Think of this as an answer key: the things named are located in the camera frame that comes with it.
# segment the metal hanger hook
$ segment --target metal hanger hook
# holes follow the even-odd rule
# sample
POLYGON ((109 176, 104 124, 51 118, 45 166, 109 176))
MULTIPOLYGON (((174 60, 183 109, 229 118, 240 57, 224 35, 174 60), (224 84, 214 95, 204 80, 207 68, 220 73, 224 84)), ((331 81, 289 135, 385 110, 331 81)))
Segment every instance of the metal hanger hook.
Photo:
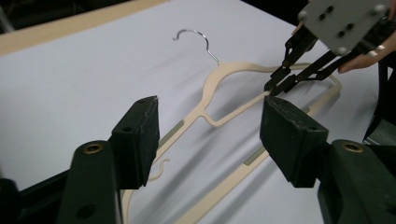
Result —
POLYGON ((210 56, 211 56, 218 64, 220 64, 219 59, 216 58, 216 56, 213 55, 213 54, 210 52, 210 50, 209 50, 209 41, 207 40, 206 36, 205 36, 204 34, 202 34, 201 32, 199 32, 199 31, 197 31, 197 30, 192 30, 192 29, 182 29, 182 30, 180 30, 179 32, 177 32, 177 36, 174 37, 173 40, 178 40, 180 34, 182 34, 182 33, 184 33, 184 32, 193 32, 193 33, 196 33, 196 34, 200 35, 201 37, 203 37, 203 38, 205 39, 205 41, 206 41, 206 51, 207 51, 207 53, 209 53, 210 56))

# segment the white tabletop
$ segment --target white tabletop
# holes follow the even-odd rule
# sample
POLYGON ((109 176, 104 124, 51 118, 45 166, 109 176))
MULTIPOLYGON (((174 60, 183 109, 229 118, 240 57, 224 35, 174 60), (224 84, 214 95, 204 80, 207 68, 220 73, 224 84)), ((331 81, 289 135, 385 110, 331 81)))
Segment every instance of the white tabletop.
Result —
MULTIPOLYGON (((164 136, 200 101, 205 77, 222 62, 279 65, 289 24, 237 0, 175 0, 84 32, 0 57, 0 174, 25 189, 68 169, 74 150, 107 140, 137 100, 158 95, 164 136)), ((325 53, 317 43, 301 62, 325 53)), ((339 97, 315 119, 329 142, 360 142, 377 97, 375 67, 337 77, 339 97)), ((236 73, 219 86, 209 113, 226 114, 262 92, 269 74, 236 73)), ((284 97, 299 107, 329 82, 284 97)), ((220 128, 198 119, 163 156, 160 179, 132 199, 131 223, 172 223, 260 145, 262 103, 220 128)), ((156 173, 158 164, 152 173, 156 173)), ((321 223, 317 188, 294 189, 271 159, 216 206, 202 223, 321 223)))

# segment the human hand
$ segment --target human hand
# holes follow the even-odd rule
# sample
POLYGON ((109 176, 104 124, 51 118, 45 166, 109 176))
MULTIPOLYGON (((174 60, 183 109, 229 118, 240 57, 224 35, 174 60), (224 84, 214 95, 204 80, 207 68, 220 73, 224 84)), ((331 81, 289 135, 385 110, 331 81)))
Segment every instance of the human hand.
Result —
MULTIPOLYGON (((389 1, 389 14, 388 18, 391 20, 396 13, 396 0, 389 1)), ((338 73, 343 74, 353 69, 361 69, 370 67, 371 65, 378 63, 381 59, 385 58, 388 54, 396 50, 396 32, 394 32, 387 40, 382 43, 385 48, 380 50, 376 56, 370 57, 366 55, 359 55, 351 61, 342 64, 338 67, 338 73)))

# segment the clothes hanger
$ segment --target clothes hanger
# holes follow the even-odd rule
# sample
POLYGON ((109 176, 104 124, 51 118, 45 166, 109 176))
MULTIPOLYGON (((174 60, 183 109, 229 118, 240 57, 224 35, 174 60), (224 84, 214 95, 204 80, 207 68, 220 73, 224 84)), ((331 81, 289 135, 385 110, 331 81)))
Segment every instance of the clothes hanger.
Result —
MULTIPOLYGON (((309 116, 315 116, 323 106, 342 89, 341 82, 333 75, 329 76, 334 85, 320 95, 320 97, 304 112, 309 116)), ((239 183, 241 183, 254 169, 256 169, 269 156, 264 147, 259 148, 246 161, 240 164, 233 173, 228 175, 221 183, 206 194, 189 211, 180 217, 176 224, 197 223, 213 207, 215 207, 224 197, 227 196, 239 183)))
MULTIPOLYGON (((247 102, 246 104, 238 107, 235 111, 226 115, 222 119, 213 120, 210 115, 206 112, 207 107, 213 99, 213 95, 216 91, 217 86, 220 82, 226 78, 227 76, 243 71, 250 72, 260 72, 260 73, 273 73, 278 68, 278 66, 273 67, 264 67, 255 63, 246 63, 246 62, 234 62, 234 63, 222 63, 215 55, 213 55, 209 50, 209 41, 206 36, 199 31, 192 29, 182 29, 177 33, 177 37, 173 38, 174 40, 178 40, 180 34, 184 32, 193 32, 195 34, 200 35, 206 41, 206 52, 218 63, 218 67, 215 68, 206 78, 205 85, 203 89, 203 97, 201 102, 183 119, 181 120, 168 134, 166 134, 159 143, 159 147, 157 150, 157 156, 153 161, 153 164, 172 146, 176 140, 186 132, 190 126, 200 117, 206 119, 206 121, 214 127, 220 127, 226 122, 230 121, 240 113, 244 112, 251 106, 258 103, 262 100, 269 92, 263 92, 247 102)), ((291 66, 291 70, 302 70, 305 69, 309 64, 295 64, 291 66)), ((126 189, 123 192, 122 196, 122 208, 124 214, 124 222, 128 221, 128 211, 129 205, 132 198, 133 191, 131 189, 126 189)))

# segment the screw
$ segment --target screw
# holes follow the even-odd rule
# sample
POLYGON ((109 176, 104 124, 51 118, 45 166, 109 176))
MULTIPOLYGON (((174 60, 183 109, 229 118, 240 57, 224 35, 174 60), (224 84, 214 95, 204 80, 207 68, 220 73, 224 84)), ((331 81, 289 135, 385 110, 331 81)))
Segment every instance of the screw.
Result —
POLYGON ((354 143, 344 143, 343 147, 345 150, 348 150, 351 152, 363 152, 363 148, 357 144, 354 144, 354 143))
POLYGON ((323 21, 324 19, 326 19, 326 15, 325 14, 320 14, 319 20, 323 21))
POLYGON ((96 152, 99 152, 99 151, 101 151, 102 149, 103 149, 103 146, 102 146, 102 145, 99 145, 99 144, 92 144, 92 145, 89 145, 89 146, 85 147, 84 150, 83 150, 83 152, 84 152, 85 154, 90 155, 90 154, 94 154, 94 153, 96 153, 96 152))
POLYGON ((384 14, 387 8, 384 5, 376 5, 373 7, 373 16, 384 14))
POLYGON ((338 50, 336 51, 336 54, 338 54, 340 56, 345 55, 345 54, 347 54, 347 49, 344 47, 338 48, 338 50))
POLYGON ((333 6, 329 6, 329 7, 327 7, 327 9, 326 9, 327 13, 331 13, 333 10, 334 10, 334 7, 333 7, 333 6))
POLYGON ((378 55, 378 54, 377 54, 375 51, 373 51, 373 50, 370 50, 370 51, 367 53, 367 56, 372 57, 372 58, 376 57, 377 55, 378 55))
POLYGON ((308 12, 304 10, 298 14, 297 18, 299 21, 306 21, 307 17, 308 17, 308 12))
POLYGON ((348 24, 347 26, 346 26, 346 30, 352 30, 353 29, 353 27, 354 27, 355 25, 353 24, 353 23, 350 23, 350 24, 348 24))
POLYGON ((338 32, 337 36, 338 37, 343 37, 346 33, 344 31, 338 32))
POLYGON ((376 47, 375 50, 381 51, 383 50, 385 47, 383 45, 378 45, 378 47, 376 47))

